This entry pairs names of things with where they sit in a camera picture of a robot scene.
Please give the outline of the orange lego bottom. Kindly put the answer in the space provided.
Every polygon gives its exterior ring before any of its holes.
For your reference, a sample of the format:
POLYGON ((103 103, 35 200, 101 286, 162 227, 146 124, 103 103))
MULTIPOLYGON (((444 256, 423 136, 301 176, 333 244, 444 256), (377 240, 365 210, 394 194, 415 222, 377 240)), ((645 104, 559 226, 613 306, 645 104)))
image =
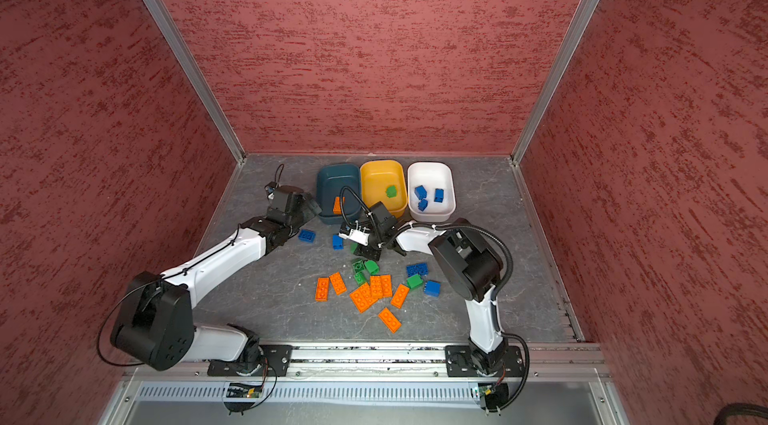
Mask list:
POLYGON ((401 322, 388 308, 381 310, 378 317, 391 333, 396 333, 402 326, 401 322))

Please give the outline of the aluminium front rail frame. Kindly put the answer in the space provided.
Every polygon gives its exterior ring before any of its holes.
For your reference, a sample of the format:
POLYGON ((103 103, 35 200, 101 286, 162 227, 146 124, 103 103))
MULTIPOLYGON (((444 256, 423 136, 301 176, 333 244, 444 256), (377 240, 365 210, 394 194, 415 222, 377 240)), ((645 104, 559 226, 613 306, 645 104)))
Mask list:
POLYGON ((125 372, 101 418, 125 424, 141 402, 223 403, 230 383, 263 385, 262 400, 339 405, 452 406, 479 409, 475 389, 498 378, 447 375, 446 343, 294 342, 285 377, 211 377, 209 364, 182 363, 157 372, 142 366, 125 372))

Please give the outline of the blue lego small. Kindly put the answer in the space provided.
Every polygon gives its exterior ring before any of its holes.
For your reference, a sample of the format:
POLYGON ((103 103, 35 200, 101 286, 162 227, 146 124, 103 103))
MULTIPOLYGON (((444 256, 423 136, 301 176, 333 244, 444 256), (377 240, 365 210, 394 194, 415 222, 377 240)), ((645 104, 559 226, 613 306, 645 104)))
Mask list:
POLYGON ((445 197, 445 192, 443 189, 437 188, 434 193, 434 201, 436 203, 443 203, 445 197))

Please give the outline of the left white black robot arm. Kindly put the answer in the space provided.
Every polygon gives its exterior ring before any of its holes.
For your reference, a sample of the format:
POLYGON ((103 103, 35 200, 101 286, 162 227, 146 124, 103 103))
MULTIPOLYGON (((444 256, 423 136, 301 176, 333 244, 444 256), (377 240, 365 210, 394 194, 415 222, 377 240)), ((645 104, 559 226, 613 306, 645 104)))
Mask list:
POLYGON ((133 365, 166 371, 179 363, 207 361, 234 375, 265 374, 268 361, 255 332, 233 324, 202 325, 193 311, 211 291, 244 267, 296 237, 321 208, 294 186, 273 183, 269 206, 236 226, 221 243, 160 274, 142 272, 109 312, 111 346, 133 365))

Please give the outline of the blue lego pair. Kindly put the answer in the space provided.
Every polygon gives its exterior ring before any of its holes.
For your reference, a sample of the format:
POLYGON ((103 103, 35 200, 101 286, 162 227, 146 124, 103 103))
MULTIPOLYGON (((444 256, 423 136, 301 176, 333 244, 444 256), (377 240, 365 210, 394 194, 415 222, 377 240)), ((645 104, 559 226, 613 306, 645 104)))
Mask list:
POLYGON ((428 192, 423 185, 417 186, 414 192, 419 201, 426 200, 428 197, 428 192))

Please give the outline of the right aluminium corner post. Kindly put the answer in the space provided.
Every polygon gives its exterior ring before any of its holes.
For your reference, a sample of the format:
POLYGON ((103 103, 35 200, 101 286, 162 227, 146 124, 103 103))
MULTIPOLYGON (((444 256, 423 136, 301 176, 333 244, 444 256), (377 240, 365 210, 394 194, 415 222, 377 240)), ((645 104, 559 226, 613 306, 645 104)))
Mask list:
POLYGON ((599 2, 600 0, 579 0, 550 71, 511 154, 511 163, 514 167, 521 166, 523 158, 532 143, 534 135, 568 69, 599 2))

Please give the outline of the dark teal plastic bin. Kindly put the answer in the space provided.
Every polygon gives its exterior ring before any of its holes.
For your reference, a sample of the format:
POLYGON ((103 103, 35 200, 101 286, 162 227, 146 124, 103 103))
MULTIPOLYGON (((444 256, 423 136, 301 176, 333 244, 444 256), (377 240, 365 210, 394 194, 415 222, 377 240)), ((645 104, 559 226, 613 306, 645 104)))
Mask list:
POLYGON ((340 225, 342 214, 334 215, 334 199, 339 196, 342 210, 350 221, 356 220, 361 212, 360 202, 354 194, 361 197, 361 175, 358 166, 351 163, 339 163, 320 169, 316 177, 316 201, 322 211, 318 218, 326 225, 340 225))

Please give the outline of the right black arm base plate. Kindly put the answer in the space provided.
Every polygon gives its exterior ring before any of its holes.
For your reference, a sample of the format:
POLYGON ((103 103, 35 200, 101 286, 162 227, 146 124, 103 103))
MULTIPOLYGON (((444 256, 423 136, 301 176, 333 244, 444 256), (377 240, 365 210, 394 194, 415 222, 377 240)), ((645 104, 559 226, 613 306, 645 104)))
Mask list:
POLYGON ((474 345, 448 345, 444 354, 447 375, 452 378, 521 378, 524 373, 524 358, 517 346, 502 343, 495 351, 484 353, 474 345))

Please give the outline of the aluminium corner post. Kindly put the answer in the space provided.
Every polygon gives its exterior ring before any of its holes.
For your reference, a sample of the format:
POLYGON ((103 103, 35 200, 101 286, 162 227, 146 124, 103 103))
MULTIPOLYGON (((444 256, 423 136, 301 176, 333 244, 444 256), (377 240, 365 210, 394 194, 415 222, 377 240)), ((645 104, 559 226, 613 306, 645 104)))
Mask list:
POLYGON ((514 167, 521 166, 523 158, 532 143, 534 135, 568 69, 599 2, 600 0, 579 0, 550 71, 511 154, 511 163, 514 167))
POLYGON ((197 64, 197 61, 186 44, 181 31, 177 27, 164 1, 142 0, 142 2, 170 47, 176 61, 181 66, 187 80, 202 102, 236 163, 242 165, 246 161, 247 153, 240 140, 237 138, 234 129, 227 119, 210 85, 205 79, 202 70, 197 64))

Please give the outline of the green lego tall centre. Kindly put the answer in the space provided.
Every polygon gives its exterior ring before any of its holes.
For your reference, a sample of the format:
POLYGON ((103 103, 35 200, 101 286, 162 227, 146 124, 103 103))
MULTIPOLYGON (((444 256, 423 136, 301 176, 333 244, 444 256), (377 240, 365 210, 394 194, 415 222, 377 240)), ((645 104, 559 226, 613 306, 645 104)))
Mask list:
POLYGON ((367 283, 367 280, 363 272, 356 272, 354 275, 354 278, 358 285, 363 285, 367 283))

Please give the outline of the left aluminium corner post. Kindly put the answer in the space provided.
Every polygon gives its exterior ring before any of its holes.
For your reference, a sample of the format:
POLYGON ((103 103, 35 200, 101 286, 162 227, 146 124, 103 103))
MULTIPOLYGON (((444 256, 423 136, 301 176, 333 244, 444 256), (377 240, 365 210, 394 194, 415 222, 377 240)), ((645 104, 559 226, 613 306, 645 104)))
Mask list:
POLYGON ((202 102, 236 163, 242 165, 246 161, 247 153, 240 140, 237 138, 234 129, 227 119, 210 85, 205 79, 202 70, 197 64, 197 61, 186 44, 181 31, 177 27, 164 1, 142 0, 142 2, 170 47, 176 61, 181 66, 187 80, 202 102))

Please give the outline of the orange lego pair centre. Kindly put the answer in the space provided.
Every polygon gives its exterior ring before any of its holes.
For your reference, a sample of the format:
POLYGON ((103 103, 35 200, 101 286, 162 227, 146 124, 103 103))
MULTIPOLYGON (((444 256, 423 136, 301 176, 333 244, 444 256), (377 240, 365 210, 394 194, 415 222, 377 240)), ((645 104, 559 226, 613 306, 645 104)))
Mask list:
POLYGON ((392 280, 390 275, 373 275, 370 277, 370 291, 374 300, 390 298, 392 292, 392 280))

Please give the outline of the yellow plastic bin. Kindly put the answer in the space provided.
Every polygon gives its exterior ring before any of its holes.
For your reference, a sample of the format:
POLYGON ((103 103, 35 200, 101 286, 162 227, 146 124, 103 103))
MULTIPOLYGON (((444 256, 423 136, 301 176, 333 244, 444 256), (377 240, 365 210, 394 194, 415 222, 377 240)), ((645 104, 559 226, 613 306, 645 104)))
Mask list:
POLYGON ((402 165, 395 160, 376 160, 364 163, 360 167, 361 195, 369 208, 382 202, 392 215, 400 218, 408 205, 406 180, 402 165), (397 196, 388 198, 386 188, 394 185, 397 196))

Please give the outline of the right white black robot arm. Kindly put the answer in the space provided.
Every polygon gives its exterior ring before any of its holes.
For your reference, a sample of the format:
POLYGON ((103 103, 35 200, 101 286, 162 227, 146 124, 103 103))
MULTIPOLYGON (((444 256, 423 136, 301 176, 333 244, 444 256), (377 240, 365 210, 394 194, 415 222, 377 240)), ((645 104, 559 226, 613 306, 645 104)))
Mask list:
POLYGON ((434 257, 448 284, 465 300, 472 367, 485 376, 500 370, 509 335, 500 325, 498 295, 513 272, 513 258, 503 241, 465 219, 399 222, 381 204, 363 216, 355 221, 344 217, 340 237, 367 251, 390 249, 434 257))

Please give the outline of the white plastic bin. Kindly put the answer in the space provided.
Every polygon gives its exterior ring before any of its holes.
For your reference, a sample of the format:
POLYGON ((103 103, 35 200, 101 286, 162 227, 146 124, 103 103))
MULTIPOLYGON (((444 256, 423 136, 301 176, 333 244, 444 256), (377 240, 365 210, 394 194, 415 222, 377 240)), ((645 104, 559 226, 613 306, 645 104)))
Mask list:
POLYGON ((457 208, 453 173, 450 167, 440 162, 415 162, 407 170, 407 190, 411 217, 419 222, 447 222, 457 208), (428 197, 419 201, 414 189, 423 185, 428 197), (445 192, 444 202, 436 203, 434 193, 437 188, 445 192))

